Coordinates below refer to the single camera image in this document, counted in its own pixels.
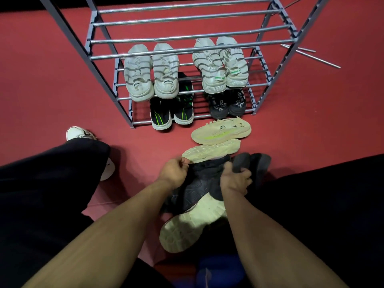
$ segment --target rack shelf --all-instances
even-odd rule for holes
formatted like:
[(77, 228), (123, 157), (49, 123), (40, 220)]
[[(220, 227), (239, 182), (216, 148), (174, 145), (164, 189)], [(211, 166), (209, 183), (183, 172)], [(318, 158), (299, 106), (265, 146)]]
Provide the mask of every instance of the rack shelf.
[[(133, 109), (132, 109), (132, 100), (130, 97), (119, 97), (118, 89), (119, 87), (125, 86), (125, 83), (119, 83), (119, 72), (124, 71), (124, 65), (122, 59), (126, 57), (135, 57), (135, 56), (151, 56), (153, 54), (191, 54), (197, 51), (210, 50), (210, 49), (230, 49), (230, 48), (252, 48), (251, 55), (245, 59), (248, 61), (248, 69), (251, 68), (254, 60), (258, 60), (261, 65), (262, 70), (257, 72), (262, 72), (265, 74), (265, 82), (258, 84), (250, 84), (248, 82), (245, 88), (248, 89), (250, 101), (252, 107), (247, 109), (247, 113), (256, 114), (262, 105), (265, 98), (270, 93), (272, 86), (276, 80), (281, 75), (281, 72), (285, 68), (287, 62), (292, 58), (296, 49), (300, 46), (301, 41), (306, 36), (308, 30), (313, 25), (321, 10), (324, 8), (325, 4), (329, 0), (318, 0), (313, 10), (310, 12), (307, 20), (300, 30), (297, 30), (291, 19), (289, 18), (285, 8), (281, 4), (280, 0), (229, 0), (229, 1), (216, 1), (216, 2), (200, 2), (200, 3), (188, 3), (188, 4), (172, 4), (172, 5), (160, 5), (160, 6), (147, 6), (147, 7), (131, 7), (131, 8), (119, 8), (119, 9), (106, 9), (99, 10), (93, 0), (86, 0), (90, 10), (91, 10), (91, 19), (89, 22), (88, 34), (85, 45), (83, 46), (79, 38), (73, 32), (69, 23), (61, 13), (60, 9), (52, 2), (52, 0), (40, 0), (41, 3), (45, 6), (47, 11), (55, 19), (56, 23), (60, 26), (63, 33), (66, 35), (68, 40), (77, 50), (79, 55), (83, 58), (84, 62), (87, 64), (91, 72), (94, 74), (98, 82), (102, 85), (103, 89), (106, 91), (108, 96), (115, 103), (119, 112), (123, 115), (127, 123), (131, 128), (134, 128), (135, 125), (145, 125), (150, 124), (151, 121), (133, 121)], [(104, 22), (102, 19), (103, 14), (112, 14), (112, 13), (132, 13), (132, 12), (141, 12), (141, 11), (155, 11), (155, 10), (170, 10), (170, 9), (179, 9), (179, 8), (194, 8), (194, 7), (207, 7), (207, 6), (230, 6), (236, 4), (252, 4), (252, 3), (268, 3), (266, 10), (261, 11), (244, 11), (244, 12), (231, 12), (231, 13), (221, 13), (221, 14), (206, 14), (206, 15), (191, 15), (191, 16), (175, 16), (175, 17), (166, 17), (166, 18), (152, 18), (152, 19), (139, 19), (139, 20), (127, 20), (127, 21), (111, 21)], [(175, 21), (186, 21), (186, 20), (198, 20), (198, 19), (214, 19), (214, 18), (231, 18), (239, 16), (250, 16), (250, 15), (264, 15), (263, 22), (259, 29), (254, 30), (243, 30), (243, 31), (232, 31), (232, 32), (219, 32), (219, 33), (208, 33), (208, 34), (193, 34), (193, 35), (183, 35), (183, 36), (167, 36), (160, 38), (127, 38), (127, 39), (111, 39), (109, 35), (108, 26), (120, 26), (120, 25), (134, 25), (134, 24), (149, 24), (149, 23), (163, 23), (163, 22), (175, 22)], [(281, 18), (282, 25), (268, 27), (268, 23), (271, 15), (278, 14)], [(103, 33), (105, 39), (98, 40), (94, 39), (95, 31), (99, 28)], [(289, 39), (281, 40), (269, 40), (262, 41), (263, 34), (269, 31), (276, 31), (286, 29), (290, 35)], [(215, 45), (215, 46), (206, 46), (198, 48), (176, 48), (170, 50), (161, 50), (161, 51), (148, 51), (143, 53), (118, 53), (115, 45), (117, 43), (144, 43), (144, 42), (163, 42), (163, 41), (176, 41), (184, 39), (195, 39), (195, 38), (210, 38), (210, 37), (220, 37), (220, 36), (236, 36), (236, 35), (247, 35), (257, 33), (257, 38), (254, 42), (249, 43), (238, 43), (238, 44), (226, 44), (226, 45)], [(105, 55), (96, 55), (92, 53), (92, 48), (94, 45), (98, 44), (108, 44), (111, 54)], [(270, 45), (270, 44), (290, 44), (287, 52), (285, 53), (281, 63), (278, 65), (276, 71), (271, 74), (268, 65), (264, 59), (260, 46)], [(99, 71), (98, 67), (94, 63), (97, 60), (104, 59), (114, 59), (114, 80), (112, 86), (108, 84), (104, 76)], [(183, 66), (192, 66), (193, 62), (190, 63), (180, 63), (180, 67)], [(191, 76), (187, 78), (180, 78), (181, 80), (190, 80), (191, 82), (201, 82), (200, 76)], [(264, 87), (264, 90), (261, 96), (256, 101), (252, 88), (255, 87)], [(191, 91), (182, 91), (179, 92), (179, 95), (183, 94), (201, 94), (204, 93), (204, 90), (191, 90)], [(126, 110), (120, 101), (128, 100), (128, 110)], [(209, 118), (209, 114), (195, 115), (194, 119), (199, 118)]]

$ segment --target person's right arm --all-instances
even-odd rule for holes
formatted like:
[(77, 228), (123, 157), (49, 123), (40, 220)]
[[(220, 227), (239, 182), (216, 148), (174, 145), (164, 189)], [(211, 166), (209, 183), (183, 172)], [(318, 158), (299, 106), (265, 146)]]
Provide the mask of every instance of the person's right arm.
[(220, 186), (235, 244), (255, 288), (339, 288), (347, 285), (305, 245), (244, 197), (251, 172), (227, 162)]

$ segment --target person's left arm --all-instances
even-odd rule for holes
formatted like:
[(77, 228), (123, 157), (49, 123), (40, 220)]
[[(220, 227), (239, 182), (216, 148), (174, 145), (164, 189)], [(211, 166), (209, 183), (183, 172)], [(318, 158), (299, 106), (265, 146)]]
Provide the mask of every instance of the person's left arm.
[(167, 162), (159, 178), (76, 237), (23, 287), (120, 287), (136, 260), (149, 223), (187, 175), (189, 161)]

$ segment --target pink floor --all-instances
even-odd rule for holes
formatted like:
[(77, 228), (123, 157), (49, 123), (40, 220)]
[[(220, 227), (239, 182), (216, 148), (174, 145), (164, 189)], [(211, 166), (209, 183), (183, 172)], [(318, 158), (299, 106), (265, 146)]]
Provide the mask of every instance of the pink floor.
[[(291, 1), (282, 0), (283, 4)], [(315, 1), (303, 0), (288, 9), (297, 27), (302, 25)], [(252, 133), (242, 140), (240, 151), (271, 155), (270, 171), (275, 177), (384, 152), (384, 36), (380, 26), (383, 5), (384, 0), (329, 2), (302, 46), (317, 50), (316, 56), (340, 65), (341, 69), (297, 54), (258, 114), (245, 116), (252, 125)], [(265, 7), (266, 4), (247, 4), (148, 11), (131, 14), (130, 18), (213, 14)], [(85, 40), (89, 9), (68, 9), (64, 14), (81, 40)], [(129, 17), (111, 14), (104, 18), (105, 21), (118, 19)], [(112, 26), (110, 32), (113, 38), (162, 37), (255, 29), (261, 21), (261, 16), (248, 16)], [(91, 130), (114, 148), (111, 158), (118, 164), (117, 174), (100, 184), (85, 211), (92, 218), (98, 218), (150, 184), (169, 158), (196, 145), (190, 133), (208, 120), (195, 121), (190, 128), (173, 125), (169, 133), (157, 132), (151, 126), (130, 129), (47, 12), (0, 14), (0, 24), (1, 165), (63, 143), (65, 131), (72, 125)], [(277, 24), (281, 24), (280, 19), (274, 16), (271, 25)], [(266, 34), (264, 39), (279, 37), (288, 35), (286, 31), (277, 31)], [(254, 36), (236, 39), (252, 42)], [(192, 47), (194, 41), (170, 44), (174, 48)], [(154, 43), (148, 43), (147, 47), (152, 50)], [(119, 52), (128, 49), (129, 44), (118, 45)], [(265, 46), (262, 51), (271, 68), (277, 66), (284, 54), (279, 46)], [(107, 54), (108, 47), (99, 46), (95, 53)], [(180, 58), (180, 62), (191, 61), (190, 55)], [(112, 81), (113, 60), (100, 61), (98, 65), (107, 80)], [(182, 71), (195, 73), (193, 67)], [(258, 79), (258, 76), (250, 78), (251, 81)], [(120, 93), (127, 95), (126, 89), (121, 89)], [(135, 118), (149, 117), (148, 103), (135, 105), (134, 111)], [(157, 239), (160, 224), (149, 228), (140, 254), (150, 264), (164, 257)]]

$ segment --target black pants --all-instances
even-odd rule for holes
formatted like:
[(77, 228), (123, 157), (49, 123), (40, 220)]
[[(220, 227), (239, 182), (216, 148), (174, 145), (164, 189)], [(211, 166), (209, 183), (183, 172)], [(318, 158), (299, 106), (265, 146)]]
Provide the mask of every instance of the black pants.
[[(109, 151), (100, 141), (73, 139), (0, 168), (2, 287), (22, 286), (93, 222), (81, 212), (96, 189)], [(350, 287), (383, 287), (383, 173), (384, 155), (378, 155), (282, 177), (250, 192), (248, 200)], [(171, 287), (140, 260), (125, 285)]]

